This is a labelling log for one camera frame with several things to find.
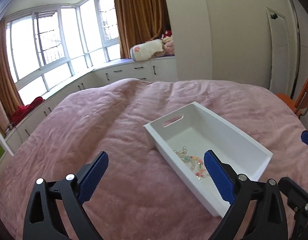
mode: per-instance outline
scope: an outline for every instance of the curtain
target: curtain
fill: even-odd
[[[0,100],[7,116],[11,116],[18,106],[23,105],[9,69],[5,19],[0,22]]]
[[[130,58],[134,45],[159,38],[170,21],[165,0],[114,0],[121,58]]]

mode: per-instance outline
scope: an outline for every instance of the bay window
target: bay window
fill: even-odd
[[[64,80],[120,58],[114,0],[28,9],[8,17],[10,72],[24,104]]]

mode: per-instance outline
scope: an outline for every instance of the window frame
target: window frame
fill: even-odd
[[[46,90],[47,92],[49,92],[52,88],[48,87],[47,82],[45,80],[44,74],[63,65],[63,64],[68,64],[70,73],[72,76],[75,75],[75,72],[73,70],[73,66],[71,64],[71,60],[74,60],[76,58],[82,57],[84,56],[85,58],[85,62],[86,62],[86,66],[87,68],[92,68],[94,67],[90,58],[90,53],[94,52],[96,50],[99,49],[103,49],[103,53],[106,59],[106,62],[104,63],[108,63],[110,62],[109,56],[108,56],[108,52],[107,52],[107,47],[116,45],[119,43],[119,38],[116,39],[112,39],[107,41],[104,35],[104,31],[103,31],[103,26],[101,23],[101,13],[100,13],[100,8],[99,8],[99,1],[98,0],[94,0],[94,4],[95,4],[95,10],[96,10],[96,16],[97,16],[97,23],[98,23],[98,30],[100,33],[100,37],[101,37],[101,46],[98,49],[89,51],[87,48],[87,44],[86,44],[86,39],[85,39],[85,34],[84,34],[84,29],[83,29],[83,25],[82,25],[82,20],[81,20],[81,12],[80,12],[80,6],[82,4],[84,4],[85,2],[87,2],[88,0],[81,0],[79,3],[77,4],[58,4],[58,5],[51,5],[51,6],[39,6],[39,7],[33,7],[33,8],[29,8],[29,9],[25,9],[22,10],[20,12],[14,13],[12,15],[9,15],[6,17],[6,23],[7,23],[7,28],[9,28],[10,31],[10,49],[11,49],[11,58],[12,58],[12,64],[15,70],[15,74],[16,74],[16,79],[17,82],[15,82],[15,85],[17,87],[17,90],[22,89],[24,86],[28,85],[30,82],[34,81],[35,79],[39,78],[40,76],[42,76],[44,84],[46,86]],[[78,31],[79,31],[79,36],[80,36],[80,41],[81,41],[81,45],[83,48],[83,54],[76,56],[74,58],[70,58],[69,57],[69,53],[67,50],[67,46],[66,46],[66,40],[65,40],[65,35],[64,35],[64,29],[63,29],[63,24],[62,24],[62,14],[61,14],[61,9],[62,8],[74,8],[76,11],[76,18],[77,18],[77,25],[78,25]],[[35,37],[35,22],[34,19],[36,17],[36,13],[37,12],[44,12],[44,11],[50,11],[50,10],[55,10],[57,11],[57,15],[58,15],[58,24],[59,24],[59,32],[60,32],[60,37],[61,37],[61,44],[63,46],[63,50],[64,50],[64,54],[65,57],[60,58],[54,62],[51,62],[49,64],[46,64],[44,66],[41,65],[41,60],[39,58],[39,52],[38,52],[38,47],[37,47],[37,43],[36,43],[36,37]],[[38,59],[38,63],[39,63],[39,69],[31,72],[30,74],[28,74],[27,76],[19,79],[18,78],[18,73],[17,73],[17,69],[16,69],[16,65],[15,65],[15,61],[14,61],[14,54],[13,54],[13,48],[12,48],[12,22],[19,20],[20,18],[23,17],[28,17],[31,16],[32,18],[32,22],[33,22],[33,38],[34,38],[34,45],[35,45],[35,50],[36,50],[36,56]]]

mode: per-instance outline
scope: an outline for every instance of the pink blanket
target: pink blanket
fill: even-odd
[[[104,239],[208,239],[221,218],[212,217],[160,153],[148,148],[143,128],[193,101],[273,153],[260,181],[290,176],[308,191],[308,146],[300,139],[305,128],[268,90],[227,81],[126,79],[68,96],[20,147],[0,180],[0,217],[7,229],[22,239],[37,178],[61,180],[104,150],[109,167],[83,205]],[[286,210],[291,229],[293,212]],[[60,212],[77,239],[62,205]]]

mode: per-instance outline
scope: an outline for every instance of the orange chair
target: orange chair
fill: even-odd
[[[293,101],[285,94],[276,94],[291,110],[296,114],[298,118],[305,115],[308,111],[308,78],[299,94],[296,102]]]

